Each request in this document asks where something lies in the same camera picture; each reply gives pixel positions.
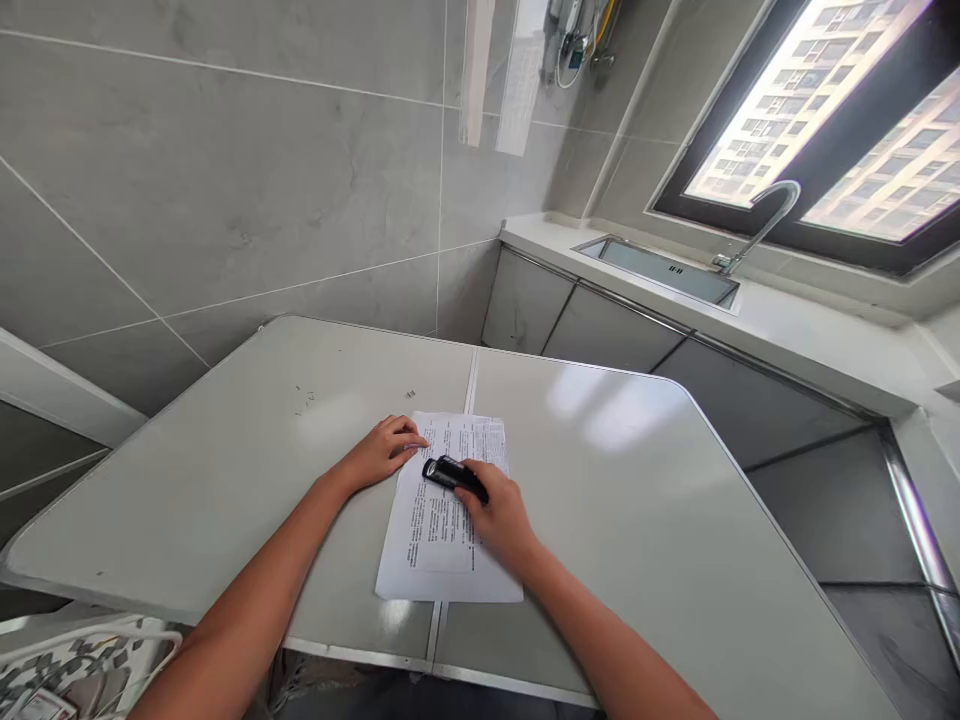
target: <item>kitchen faucet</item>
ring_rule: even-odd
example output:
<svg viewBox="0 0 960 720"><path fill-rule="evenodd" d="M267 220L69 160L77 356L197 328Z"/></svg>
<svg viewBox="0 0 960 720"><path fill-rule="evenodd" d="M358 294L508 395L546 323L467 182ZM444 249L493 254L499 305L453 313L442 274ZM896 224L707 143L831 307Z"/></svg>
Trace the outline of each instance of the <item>kitchen faucet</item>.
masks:
<svg viewBox="0 0 960 720"><path fill-rule="evenodd" d="M774 226L783 220L783 218L793 210L793 206L797 204L797 200L800 199L800 183L796 180L781 180L780 182L775 182L773 185L770 185L768 188L763 190L760 194L755 195L750 199L751 205L756 205L758 202L763 200L767 195L775 193L777 190L786 190L787 191L787 200L783 205L780 206L780 209L773 214L773 217L767 221L767 224L756 235L751 238L750 242L747 243L747 246L734 255L732 258L727 257L726 255L720 254L713 259L713 264L719 267L717 271L721 275L730 275L734 270L743 262L743 259L747 256L751 250L753 250L757 243L763 240L767 233L773 230Z"/></svg>

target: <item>hand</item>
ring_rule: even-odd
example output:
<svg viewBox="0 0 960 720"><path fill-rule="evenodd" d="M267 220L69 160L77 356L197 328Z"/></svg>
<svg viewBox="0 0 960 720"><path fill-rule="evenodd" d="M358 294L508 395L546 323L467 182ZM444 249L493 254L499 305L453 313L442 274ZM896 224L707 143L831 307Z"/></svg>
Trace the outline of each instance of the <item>hand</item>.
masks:
<svg viewBox="0 0 960 720"><path fill-rule="evenodd" d="M514 575L522 575L523 565L540 547L530 527L527 510L520 497L520 486L504 475L500 468L479 460L464 460L490 495L486 505L471 492L457 488L454 494L466 505L473 527L497 557Z"/></svg>
<svg viewBox="0 0 960 720"><path fill-rule="evenodd" d="M413 420L405 415L390 415L330 468L325 477L352 495L390 477L417 454L417 448L429 446Z"/></svg>

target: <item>gray tabletop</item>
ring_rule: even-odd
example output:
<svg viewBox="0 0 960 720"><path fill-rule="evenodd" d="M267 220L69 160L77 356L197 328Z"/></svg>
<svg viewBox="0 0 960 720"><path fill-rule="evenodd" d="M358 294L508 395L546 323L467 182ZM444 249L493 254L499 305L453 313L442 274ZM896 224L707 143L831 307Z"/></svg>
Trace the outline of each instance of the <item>gray tabletop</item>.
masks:
<svg viewBox="0 0 960 720"><path fill-rule="evenodd" d="M148 423L7 546L0 576L196 622L319 472L416 409L504 418L538 534L719 716L897 717L679 385L304 318L269 324ZM529 597L374 594L394 488L338 518L287 645L592 702Z"/></svg>

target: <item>person's left hand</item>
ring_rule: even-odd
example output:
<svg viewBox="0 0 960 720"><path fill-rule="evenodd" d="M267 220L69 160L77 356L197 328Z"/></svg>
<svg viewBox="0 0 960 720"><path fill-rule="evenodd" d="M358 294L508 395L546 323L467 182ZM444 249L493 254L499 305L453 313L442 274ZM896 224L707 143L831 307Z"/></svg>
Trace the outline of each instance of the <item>person's left hand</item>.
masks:
<svg viewBox="0 0 960 720"><path fill-rule="evenodd" d="M421 447L430 447L430 443L420 437L413 420L406 415L390 415L330 468L327 475L348 494L353 494L393 475Z"/></svg>

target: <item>sink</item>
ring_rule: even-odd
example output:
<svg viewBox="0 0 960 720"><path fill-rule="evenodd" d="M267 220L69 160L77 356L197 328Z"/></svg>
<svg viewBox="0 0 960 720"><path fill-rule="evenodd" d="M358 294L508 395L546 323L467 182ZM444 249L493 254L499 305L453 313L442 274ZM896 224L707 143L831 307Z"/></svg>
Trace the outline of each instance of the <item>sink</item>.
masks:
<svg viewBox="0 0 960 720"><path fill-rule="evenodd" d="M695 300L729 310L740 283L716 272L694 267L631 245L616 235L605 235L574 248L577 252L653 280Z"/></svg>

